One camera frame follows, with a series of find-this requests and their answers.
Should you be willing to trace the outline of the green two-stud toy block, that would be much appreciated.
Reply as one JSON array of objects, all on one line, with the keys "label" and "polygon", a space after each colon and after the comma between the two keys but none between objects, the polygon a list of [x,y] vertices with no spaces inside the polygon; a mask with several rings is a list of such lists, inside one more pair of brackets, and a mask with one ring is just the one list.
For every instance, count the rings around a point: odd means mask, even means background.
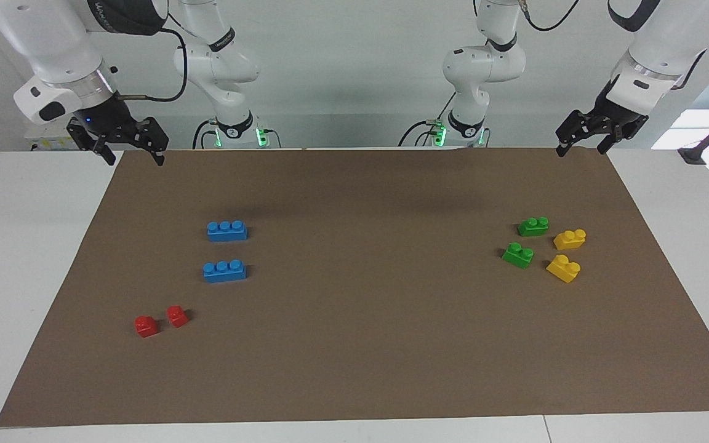
[{"label": "green two-stud toy block", "polygon": [[521,246],[518,242],[511,242],[506,246],[502,259],[521,269],[526,269],[534,260],[534,249]]},{"label": "green two-stud toy block", "polygon": [[522,237],[542,236],[549,227],[550,221],[546,217],[527,218],[518,225],[518,234]]}]

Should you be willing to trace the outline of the blue three-stud toy block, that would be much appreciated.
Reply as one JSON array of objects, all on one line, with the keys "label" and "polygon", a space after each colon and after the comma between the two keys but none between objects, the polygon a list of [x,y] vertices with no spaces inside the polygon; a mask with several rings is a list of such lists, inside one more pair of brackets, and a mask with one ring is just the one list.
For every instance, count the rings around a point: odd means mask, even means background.
[{"label": "blue three-stud toy block", "polygon": [[208,284],[241,281],[247,278],[247,267],[239,259],[205,263],[202,267],[202,276]]},{"label": "blue three-stud toy block", "polygon": [[247,225],[241,220],[211,221],[206,225],[208,240],[214,243],[245,241],[248,238]]}]

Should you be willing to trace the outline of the yellow two-stud toy block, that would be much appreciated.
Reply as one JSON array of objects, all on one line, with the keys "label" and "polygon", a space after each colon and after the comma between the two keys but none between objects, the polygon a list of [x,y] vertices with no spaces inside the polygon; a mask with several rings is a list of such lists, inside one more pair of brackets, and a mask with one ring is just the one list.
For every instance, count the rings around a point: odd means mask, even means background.
[{"label": "yellow two-stud toy block", "polygon": [[582,267],[571,261],[567,255],[555,255],[549,262],[546,270],[565,283],[571,283],[578,275]]},{"label": "yellow two-stud toy block", "polygon": [[579,249],[587,239],[583,229],[565,230],[555,236],[553,243],[557,250]]}]

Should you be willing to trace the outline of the brown paper table mat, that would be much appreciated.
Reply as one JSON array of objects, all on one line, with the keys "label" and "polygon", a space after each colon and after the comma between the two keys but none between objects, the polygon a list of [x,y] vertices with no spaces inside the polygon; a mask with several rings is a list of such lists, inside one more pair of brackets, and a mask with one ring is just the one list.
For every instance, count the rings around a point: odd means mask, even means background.
[{"label": "brown paper table mat", "polygon": [[[233,220],[245,241],[208,240]],[[596,151],[130,151],[0,426],[679,410],[709,410],[709,331]]]}]

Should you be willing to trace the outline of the white wall socket box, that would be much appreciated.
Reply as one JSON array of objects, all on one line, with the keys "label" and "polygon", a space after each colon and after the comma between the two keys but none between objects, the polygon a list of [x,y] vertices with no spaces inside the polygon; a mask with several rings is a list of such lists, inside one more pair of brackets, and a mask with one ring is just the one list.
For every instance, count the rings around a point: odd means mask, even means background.
[{"label": "white wall socket box", "polygon": [[70,133],[68,121],[54,121],[48,124],[28,124],[23,138],[31,151],[79,151]]}]

